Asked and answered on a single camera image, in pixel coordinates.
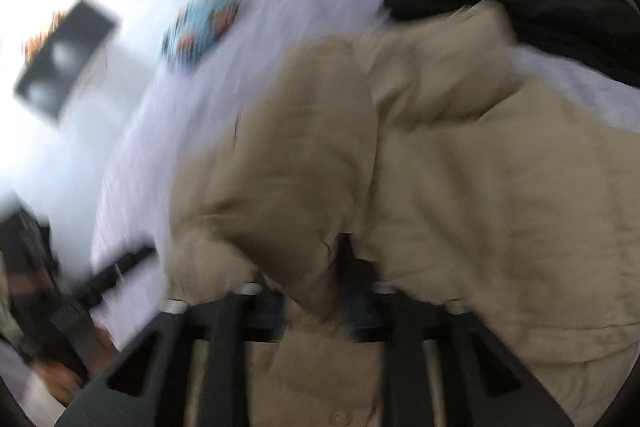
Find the person's left hand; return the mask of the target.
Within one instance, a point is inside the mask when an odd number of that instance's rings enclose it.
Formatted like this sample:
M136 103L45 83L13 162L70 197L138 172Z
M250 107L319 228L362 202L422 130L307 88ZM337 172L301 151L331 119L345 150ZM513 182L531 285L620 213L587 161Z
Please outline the person's left hand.
M118 355L118 350L106 329L96 328L96 340L99 347L93 351L93 358L88 363L90 377L99 375ZM35 360L32 362L32 369L50 395L63 407L68 407L80 390L81 378L58 361Z

